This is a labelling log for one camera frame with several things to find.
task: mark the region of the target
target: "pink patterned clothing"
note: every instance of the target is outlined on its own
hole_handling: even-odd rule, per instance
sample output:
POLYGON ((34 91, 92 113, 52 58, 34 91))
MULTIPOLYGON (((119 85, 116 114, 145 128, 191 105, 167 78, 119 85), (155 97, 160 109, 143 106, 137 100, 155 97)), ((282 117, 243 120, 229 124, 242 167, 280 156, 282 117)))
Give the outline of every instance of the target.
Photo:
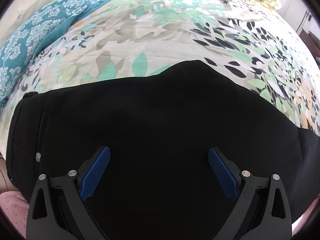
POLYGON ((28 202, 20 192, 9 191, 0 194, 1 211, 8 217, 8 220, 16 230, 26 238, 27 215, 29 210, 28 202))

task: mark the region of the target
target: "black garment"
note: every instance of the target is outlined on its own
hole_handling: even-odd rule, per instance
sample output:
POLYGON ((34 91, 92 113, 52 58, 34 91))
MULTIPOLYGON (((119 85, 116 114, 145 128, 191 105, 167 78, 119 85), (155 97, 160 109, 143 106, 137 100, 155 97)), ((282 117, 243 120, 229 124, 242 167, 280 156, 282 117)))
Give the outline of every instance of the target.
POLYGON ((111 161, 86 204, 110 240, 207 240, 233 204, 209 166, 213 146, 254 176, 279 174, 292 220, 320 192, 319 137, 201 61, 23 99, 9 176, 29 201, 40 174, 63 176, 101 145, 111 161))

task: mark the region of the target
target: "blue gripper pad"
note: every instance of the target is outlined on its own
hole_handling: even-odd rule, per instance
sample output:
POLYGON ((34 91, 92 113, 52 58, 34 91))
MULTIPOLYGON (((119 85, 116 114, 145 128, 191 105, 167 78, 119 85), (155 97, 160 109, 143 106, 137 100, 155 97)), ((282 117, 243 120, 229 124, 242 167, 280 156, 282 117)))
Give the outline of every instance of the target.
POLYGON ((237 181, 213 148, 209 150, 208 161, 226 196, 236 201, 239 195, 237 181))
POLYGON ((83 201, 91 197, 110 162, 110 149, 104 147, 81 181, 80 197, 83 201))

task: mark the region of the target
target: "bed sheet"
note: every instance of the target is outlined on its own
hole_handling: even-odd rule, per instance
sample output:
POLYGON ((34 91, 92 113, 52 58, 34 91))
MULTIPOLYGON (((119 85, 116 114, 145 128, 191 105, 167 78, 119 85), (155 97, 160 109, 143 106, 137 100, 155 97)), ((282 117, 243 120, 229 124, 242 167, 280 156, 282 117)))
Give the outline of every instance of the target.
POLYGON ((246 0, 112 0, 73 25, 22 75, 0 116, 0 151, 5 155, 13 111, 26 92, 146 77, 196 59, 320 134, 320 71, 277 13, 246 0))

